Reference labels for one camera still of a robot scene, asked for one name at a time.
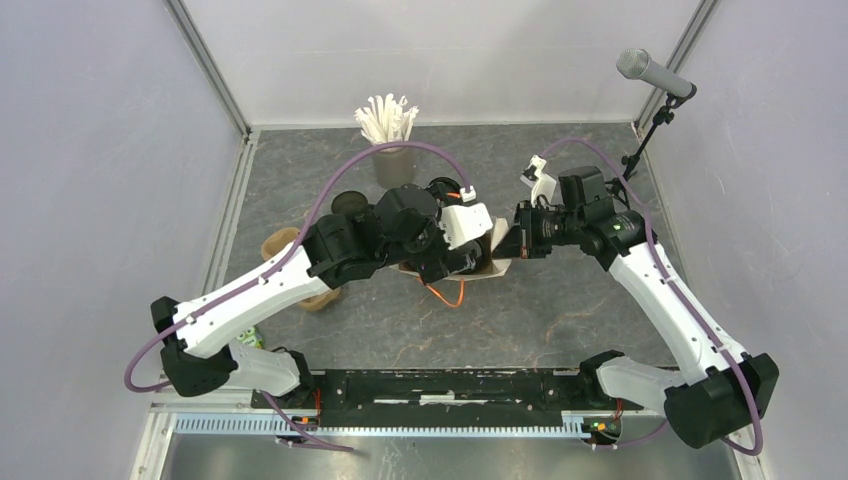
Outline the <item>brown paper takeout bag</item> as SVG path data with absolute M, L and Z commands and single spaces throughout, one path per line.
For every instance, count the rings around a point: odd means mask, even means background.
M 448 193 L 437 204 L 433 243 L 393 269 L 415 278 L 446 306 L 458 308 L 468 283 L 501 277 L 509 269 L 509 259 L 494 256 L 508 224 L 504 218 L 490 216 L 484 204 L 465 202 L 459 193 Z

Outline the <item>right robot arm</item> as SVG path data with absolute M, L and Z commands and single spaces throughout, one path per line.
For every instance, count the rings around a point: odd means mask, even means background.
M 733 446 L 731 434 L 752 427 L 752 446 L 735 448 L 759 454 L 779 377 L 774 360 L 751 355 L 720 327 L 676 273 L 647 218 L 616 210 L 599 168 L 553 178 L 533 163 L 521 180 L 530 197 L 517 204 L 494 257 L 541 259 L 556 246 L 578 246 L 635 299 L 677 362 L 669 371 L 616 350 L 595 355 L 579 366 L 580 400 L 602 408 L 619 399 L 657 412 L 691 448 L 717 440 Z

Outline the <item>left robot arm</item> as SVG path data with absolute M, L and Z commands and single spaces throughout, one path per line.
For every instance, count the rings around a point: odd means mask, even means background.
M 238 334 L 385 267 L 404 264 L 425 284 L 471 270 L 487 252 L 482 240 L 492 228 L 484 204 L 442 179 L 427 189 L 390 189 L 374 204 L 357 191 L 343 192 L 301 240 L 259 267 L 197 299 L 152 303 L 165 376 L 183 397 L 234 387 L 302 407 L 314 394 L 304 356 L 247 346 Z

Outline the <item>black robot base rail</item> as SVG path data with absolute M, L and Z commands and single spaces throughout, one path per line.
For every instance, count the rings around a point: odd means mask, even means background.
M 314 432 L 332 428 L 392 433 L 518 433 L 563 426 L 565 412 L 610 418 L 639 410 L 590 394 L 574 369 L 389 369 L 316 371 L 305 393 L 276 403 L 291 418 L 317 414 Z

